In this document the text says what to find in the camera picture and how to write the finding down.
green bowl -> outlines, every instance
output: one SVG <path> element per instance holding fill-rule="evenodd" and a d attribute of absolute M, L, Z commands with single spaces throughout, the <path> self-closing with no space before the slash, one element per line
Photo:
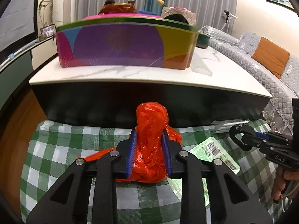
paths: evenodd
<path fill-rule="evenodd" d="M 206 49 L 207 46 L 209 45 L 209 41 L 210 41 L 209 36 L 198 34 L 196 47 Z"/>

checkered tablecloth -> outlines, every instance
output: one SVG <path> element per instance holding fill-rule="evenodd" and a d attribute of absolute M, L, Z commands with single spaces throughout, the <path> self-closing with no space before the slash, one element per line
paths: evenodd
<path fill-rule="evenodd" d="M 250 122 L 258 132 L 270 128 L 263 120 Z M 271 187 L 276 164 L 265 160 L 257 149 L 242 151 L 227 133 L 215 134 L 214 126 L 177 129 L 183 137 L 183 148 L 190 150 L 213 136 L 240 165 L 240 179 L 269 211 L 274 221 L 282 213 L 281 204 L 271 200 Z M 99 150 L 111 148 L 129 138 L 130 129 L 104 129 L 70 126 L 52 121 L 39 124 L 32 136 L 21 177 L 21 214 L 26 217 L 59 178 L 78 157 L 86 157 Z M 88 223 L 91 223 L 92 200 L 95 180 L 92 182 Z M 117 207 L 119 224 L 179 224 L 181 203 L 172 192 L 167 180 L 156 184 L 138 182 L 117 183 Z M 209 210 L 207 221 L 210 223 Z"/>

metal screw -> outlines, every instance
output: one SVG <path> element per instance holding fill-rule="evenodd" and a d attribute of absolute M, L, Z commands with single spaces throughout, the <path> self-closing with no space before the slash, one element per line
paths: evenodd
<path fill-rule="evenodd" d="M 222 165 L 222 160 L 217 158 L 217 159 L 214 160 L 214 164 L 217 165 L 217 166 L 220 166 L 220 165 Z"/>
<path fill-rule="evenodd" d="M 185 156 L 188 156 L 188 152 L 187 151 L 180 151 L 180 156 L 183 156 L 183 157 L 185 157 Z"/>
<path fill-rule="evenodd" d="M 76 160 L 76 164 L 77 165 L 82 165 L 84 163 L 84 159 L 83 158 L 79 158 Z"/>
<path fill-rule="evenodd" d="M 119 155 L 119 152 L 116 150 L 113 150 L 110 152 L 110 156 L 118 156 L 118 155 Z"/>

white countertop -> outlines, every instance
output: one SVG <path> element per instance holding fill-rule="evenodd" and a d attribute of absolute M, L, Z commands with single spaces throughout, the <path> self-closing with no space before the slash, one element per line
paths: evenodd
<path fill-rule="evenodd" d="M 58 57 L 29 81 L 31 85 L 124 81 L 177 84 L 244 92 L 271 98 L 271 94 L 248 72 L 211 47 L 195 48 L 191 66 L 176 70 L 146 66 L 77 66 L 62 68 Z"/>

orange plastic bag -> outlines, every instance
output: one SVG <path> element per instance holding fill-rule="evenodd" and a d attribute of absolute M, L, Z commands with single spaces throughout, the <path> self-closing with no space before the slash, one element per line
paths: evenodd
<path fill-rule="evenodd" d="M 182 136 L 168 125 L 168 114 L 161 104 L 143 103 L 137 107 L 137 147 L 133 165 L 133 172 L 129 179 L 117 181 L 138 181 L 143 183 L 157 183 L 167 178 L 161 147 L 161 135 L 166 128 L 170 140 L 182 144 Z M 102 150 L 86 161 L 99 159 L 102 155 L 115 148 Z"/>

